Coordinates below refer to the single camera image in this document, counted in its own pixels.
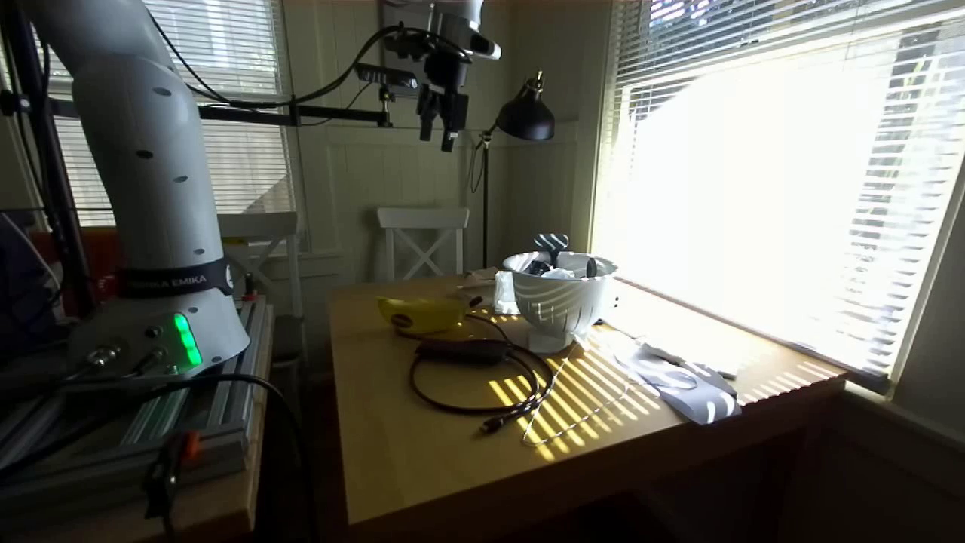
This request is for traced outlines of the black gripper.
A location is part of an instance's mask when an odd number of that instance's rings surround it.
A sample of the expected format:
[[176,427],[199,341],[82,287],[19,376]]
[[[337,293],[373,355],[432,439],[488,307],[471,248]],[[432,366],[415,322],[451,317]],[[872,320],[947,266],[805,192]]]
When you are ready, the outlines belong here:
[[420,114],[420,138],[427,141],[433,130],[433,114],[436,114],[436,98],[439,105],[439,121],[443,121],[443,138],[439,148],[451,152],[466,117],[466,98],[464,92],[464,79],[466,79],[466,59],[454,50],[436,48],[427,50],[422,59],[422,87],[415,114]]

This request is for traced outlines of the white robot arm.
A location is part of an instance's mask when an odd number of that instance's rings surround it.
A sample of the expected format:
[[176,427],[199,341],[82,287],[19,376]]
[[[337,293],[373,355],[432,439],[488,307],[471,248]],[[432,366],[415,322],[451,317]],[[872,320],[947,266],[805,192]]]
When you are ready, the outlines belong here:
[[142,0],[20,0],[71,75],[71,105],[120,242],[116,299],[68,355],[101,374],[193,376],[250,348],[195,98]]

